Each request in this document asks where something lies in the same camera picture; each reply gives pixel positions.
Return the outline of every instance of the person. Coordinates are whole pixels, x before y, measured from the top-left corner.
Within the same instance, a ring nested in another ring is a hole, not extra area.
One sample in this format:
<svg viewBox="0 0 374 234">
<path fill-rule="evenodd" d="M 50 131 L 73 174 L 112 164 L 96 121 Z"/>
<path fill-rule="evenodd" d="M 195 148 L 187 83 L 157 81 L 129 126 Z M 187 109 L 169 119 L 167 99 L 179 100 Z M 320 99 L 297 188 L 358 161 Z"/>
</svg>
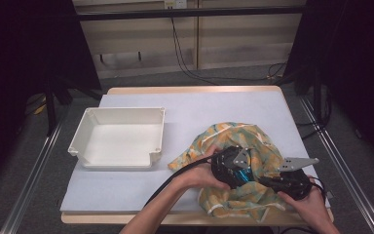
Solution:
<svg viewBox="0 0 374 234">
<path fill-rule="evenodd" d="M 212 155 L 217 150 L 213 145 L 206 154 L 196 159 Z M 217 180 L 211 172 L 209 164 L 199 166 L 175 177 L 163 191 L 148 203 L 120 232 L 120 234 L 155 233 L 178 199 L 190 188 L 216 187 L 229 190 L 227 183 Z M 323 203 L 318 188 L 313 186 L 310 194 L 303 200 L 295 201 L 283 192 L 278 195 L 318 233 L 339 233 L 333 224 Z"/>
</svg>

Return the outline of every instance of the gray floor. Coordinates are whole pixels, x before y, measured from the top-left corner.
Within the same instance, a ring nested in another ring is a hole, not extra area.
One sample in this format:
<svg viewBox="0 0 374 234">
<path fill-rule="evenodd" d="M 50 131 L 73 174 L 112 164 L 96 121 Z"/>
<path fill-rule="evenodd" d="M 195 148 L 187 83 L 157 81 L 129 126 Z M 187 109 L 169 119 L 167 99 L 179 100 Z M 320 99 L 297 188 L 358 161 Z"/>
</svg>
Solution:
<svg viewBox="0 0 374 234">
<path fill-rule="evenodd" d="M 269 85 L 266 77 L 269 66 L 236 67 L 211 69 L 200 72 L 201 77 L 213 77 L 208 81 L 217 85 Z M 253 80 L 219 79 L 214 77 L 247 78 Z M 101 85 L 106 93 L 111 87 L 130 86 L 197 86 L 211 85 L 203 78 L 193 79 L 182 72 L 155 75 L 142 75 L 114 79 L 102 79 Z M 292 84 L 281 87 L 296 123 L 307 123 L 306 112 L 292 89 Z M 118 225 L 68 225 L 60 220 L 59 206 L 65 194 L 69 178 L 77 159 L 71 157 L 66 149 L 79 124 L 82 113 L 87 107 L 97 107 L 99 102 L 78 92 L 71 91 L 73 103 L 67 110 L 65 122 L 56 140 L 54 149 L 42 172 L 38 186 L 23 214 L 17 233 L 116 233 Z M 65 109 L 57 106 L 57 111 Z M 343 155 L 357 183 L 374 207 L 374 151 L 372 146 L 355 134 L 355 125 L 345 113 L 333 105 L 329 124 L 326 126 L 339 151 Z M 40 115 L 29 115 L 19 133 L 13 150 L 0 170 L 0 230 L 11 211 L 33 168 L 36 158 L 46 140 L 47 118 L 45 111 Z M 313 128 L 300 127 L 300 135 L 305 136 Z M 356 201 L 335 169 L 317 135 L 304 140 L 311 157 L 318 157 L 320 163 L 315 166 L 318 176 L 323 179 L 334 198 L 330 199 L 335 223 L 343 233 L 372 233 L 371 228 L 357 207 Z"/>
</svg>

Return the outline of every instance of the cloth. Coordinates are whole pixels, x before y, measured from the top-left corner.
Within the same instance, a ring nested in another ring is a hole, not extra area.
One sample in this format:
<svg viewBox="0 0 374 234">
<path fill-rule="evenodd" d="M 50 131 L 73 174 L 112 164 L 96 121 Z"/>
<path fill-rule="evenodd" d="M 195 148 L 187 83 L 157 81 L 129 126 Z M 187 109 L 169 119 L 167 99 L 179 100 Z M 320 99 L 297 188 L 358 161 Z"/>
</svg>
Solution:
<svg viewBox="0 0 374 234">
<path fill-rule="evenodd" d="M 169 163 L 168 167 L 174 172 L 179 170 L 205 154 L 213 144 L 220 149 L 232 145 L 248 148 L 250 167 L 256 181 L 260 176 L 279 175 L 277 168 L 283 159 L 269 137 L 256 125 L 233 122 L 210 126 L 194 139 L 188 149 Z M 264 220 L 271 207 L 285 210 L 284 201 L 273 189 L 256 181 L 250 181 L 230 191 L 213 187 L 203 188 L 199 195 L 200 206 L 209 215 L 216 217 L 252 217 L 258 222 Z"/>
</svg>

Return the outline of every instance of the tray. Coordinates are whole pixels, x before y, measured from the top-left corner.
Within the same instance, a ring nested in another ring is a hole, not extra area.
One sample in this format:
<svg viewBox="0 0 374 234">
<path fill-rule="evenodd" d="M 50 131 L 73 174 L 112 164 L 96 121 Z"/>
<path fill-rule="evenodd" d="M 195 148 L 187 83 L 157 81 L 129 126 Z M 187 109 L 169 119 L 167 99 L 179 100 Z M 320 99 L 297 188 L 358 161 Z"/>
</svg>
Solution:
<svg viewBox="0 0 374 234">
<path fill-rule="evenodd" d="M 87 108 L 69 145 L 86 168 L 150 168 L 161 158 L 165 109 Z"/>
</svg>

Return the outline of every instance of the table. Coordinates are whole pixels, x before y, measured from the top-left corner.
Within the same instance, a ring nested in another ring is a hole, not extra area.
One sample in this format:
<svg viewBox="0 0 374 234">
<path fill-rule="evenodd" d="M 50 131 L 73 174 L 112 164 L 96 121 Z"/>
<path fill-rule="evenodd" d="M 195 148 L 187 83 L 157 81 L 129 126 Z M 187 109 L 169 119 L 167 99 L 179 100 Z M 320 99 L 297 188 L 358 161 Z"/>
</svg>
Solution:
<svg viewBox="0 0 374 234">
<path fill-rule="evenodd" d="M 281 89 L 274 86 L 224 86 L 224 87 L 145 87 L 145 88 L 113 88 L 109 90 L 107 96 L 104 96 L 104 102 L 101 102 L 101 105 L 108 105 L 106 101 L 111 96 L 120 95 L 123 97 L 130 96 L 144 96 L 149 94 L 162 94 L 162 95 L 176 95 L 176 94 L 217 94 L 228 93 L 228 95 L 239 96 L 240 94 L 249 94 L 249 93 L 263 93 L 263 94 L 276 94 L 281 102 L 281 105 L 278 108 L 281 108 L 282 113 L 285 115 L 289 123 L 294 125 L 290 113 L 288 112 L 287 105 L 283 96 L 281 95 Z M 303 143 L 301 142 L 300 137 L 295 137 L 296 141 L 300 140 L 302 148 L 304 150 Z M 309 168 L 310 174 L 315 175 L 313 167 Z M 328 208 L 328 212 L 333 219 L 332 212 Z M 61 219 L 65 223 L 115 223 L 115 224 L 125 224 L 128 223 L 136 212 L 96 212 L 96 211 L 86 211 L 86 212 L 70 212 L 63 211 Z M 251 218 L 237 218 L 237 217 L 228 217 L 228 218 L 214 218 L 208 216 L 204 211 L 171 211 L 167 217 L 164 219 L 162 224 L 168 225 L 269 225 L 269 226 L 300 226 L 305 225 L 306 223 L 301 220 L 300 216 L 297 213 L 292 212 L 281 212 L 277 209 L 271 209 L 265 220 L 262 223 L 257 223 Z"/>
</svg>

